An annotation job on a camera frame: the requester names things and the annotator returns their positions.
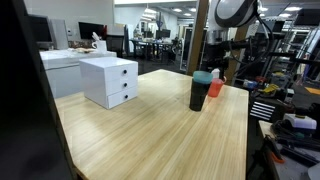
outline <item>ceiling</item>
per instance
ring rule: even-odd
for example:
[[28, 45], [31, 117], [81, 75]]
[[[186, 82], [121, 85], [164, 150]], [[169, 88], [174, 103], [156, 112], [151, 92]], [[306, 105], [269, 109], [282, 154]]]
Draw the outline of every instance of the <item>ceiling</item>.
[[[286, 7], [301, 7], [305, 9], [313, 8], [313, 9], [320, 9], [320, 0], [261, 0], [263, 7], [268, 8], [268, 11], [263, 12], [265, 14], [265, 17], [268, 16], [278, 16], [281, 13], [289, 13], [291, 14], [290, 17], [295, 17], [296, 12], [287, 12], [284, 11]], [[191, 12], [190, 8], [196, 8], [197, 1], [185, 1], [185, 2], [168, 2], [168, 3], [143, 3], [143, 4], [122, 4], [122, 5], [116, 5], [116, 6], [122, 6], [122, 7], [130, 7], [130, 6], [144, 6], [158, 10], [158, 11], [164, 11], [168, 12], [170, 14], [176, 15], [178, 19], [190, 19], [195, 17], [195, 13]], [[182, 10], [182, 12], [175, 12], [172, 9], [173, 8], [179, 8]], [[185, 16], [184, 13], [190, 13], [191, 16]]]

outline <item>white plastic drawers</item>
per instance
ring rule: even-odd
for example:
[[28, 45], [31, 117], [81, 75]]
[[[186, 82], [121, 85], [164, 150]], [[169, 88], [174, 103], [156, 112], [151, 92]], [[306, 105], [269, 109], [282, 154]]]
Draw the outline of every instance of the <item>white plastic drawers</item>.
[[137, 96], [138, 63], [117, 57], [80, 60], [84, 95], [110, 109]]

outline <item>ceiling light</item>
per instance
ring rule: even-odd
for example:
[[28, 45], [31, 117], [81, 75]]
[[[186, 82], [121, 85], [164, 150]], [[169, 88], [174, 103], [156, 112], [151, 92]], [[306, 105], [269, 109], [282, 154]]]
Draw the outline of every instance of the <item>ceiling light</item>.
[[181, 12], [181, 11], [182, 11], [182, 10], [179, 9], [179, 8], [173, 8], [172, 10], [175, 11], [175, 12]]
[[142, 14], [142, 16], [152, 18], [152, 19], [156, 18], [154, 15], [149, 15], [149, 14]]
[[286, 11], [299, 11], [300, 9], [302, 9], [301, 7], [288, 7], [286, 8]]
[[268, 11], [268, 8], [261, 8], [261, 11]]
[[146, 13], [157, 13], [157, 11], [155, 11], [155, 10], [152, 10], [152, 9], [149, 9], [149, 8], [147, 8], [146, 10], [144, 10], [144, 12], [146, 12]]
[[141, 19], [151, 21], [151, 19], [149, 19], [149, 18], [145, 18], [145, 17], [141, 17]]
[[291, 16], [291, 14], [286, 14], [286, 13], [285, 13], [285, 14], [280, 14], [279, 16], [280, 16], [280, 17], [289, 17], [289, 16]]

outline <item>black chair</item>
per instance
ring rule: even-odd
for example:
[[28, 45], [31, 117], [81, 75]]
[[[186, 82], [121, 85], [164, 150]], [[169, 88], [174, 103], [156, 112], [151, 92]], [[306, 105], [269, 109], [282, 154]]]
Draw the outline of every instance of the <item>black chair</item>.
[[106, 36], [107, 50], [116, 52], [117, 57], [122, 58], [123, 40], [124, 40], [124, 36], [107, 35]]

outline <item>teal lid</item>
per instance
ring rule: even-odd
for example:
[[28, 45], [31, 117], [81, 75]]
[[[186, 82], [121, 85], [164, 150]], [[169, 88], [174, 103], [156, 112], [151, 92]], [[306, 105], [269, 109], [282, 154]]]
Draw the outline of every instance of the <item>teal lid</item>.
[[213, 75], [205, 71], [194, 71], [193, 80], [201, 84], [210, 84], [212, 81]]

